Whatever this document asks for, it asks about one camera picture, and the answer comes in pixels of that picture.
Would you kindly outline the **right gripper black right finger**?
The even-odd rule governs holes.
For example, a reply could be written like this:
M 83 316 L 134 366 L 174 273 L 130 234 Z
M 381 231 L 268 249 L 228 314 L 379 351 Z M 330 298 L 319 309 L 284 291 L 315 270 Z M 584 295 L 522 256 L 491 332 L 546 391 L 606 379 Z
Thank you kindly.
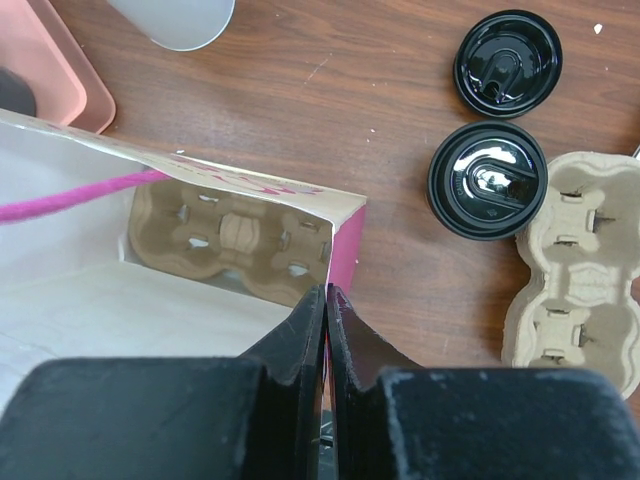
M 327 290 L 342 479 L 635 479 L 639 431 L 602 375 L 426 368 Z

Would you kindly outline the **paper bag with pink handles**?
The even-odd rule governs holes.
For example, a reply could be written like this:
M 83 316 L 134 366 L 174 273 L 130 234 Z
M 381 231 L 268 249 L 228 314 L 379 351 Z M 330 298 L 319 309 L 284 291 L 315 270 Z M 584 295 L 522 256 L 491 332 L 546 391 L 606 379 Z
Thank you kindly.
M 351 285 L 364 196 L 1 115 L 1 399 L 39 365 L 84 357 L 236 356 L 293 307 L 225 271 L 196 281 L 144 265 L 129 241 L 138 187 L 179 180 L 328 221 L 327 280 Z

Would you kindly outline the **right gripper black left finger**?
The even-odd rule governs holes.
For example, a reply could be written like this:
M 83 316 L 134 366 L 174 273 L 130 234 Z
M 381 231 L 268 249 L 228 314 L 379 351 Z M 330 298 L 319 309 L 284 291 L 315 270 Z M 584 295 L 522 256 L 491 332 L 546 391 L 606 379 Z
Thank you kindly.
M 1 418 L 5 479 L 314 479 L 326 294 L 236 357 L 36 367 Z

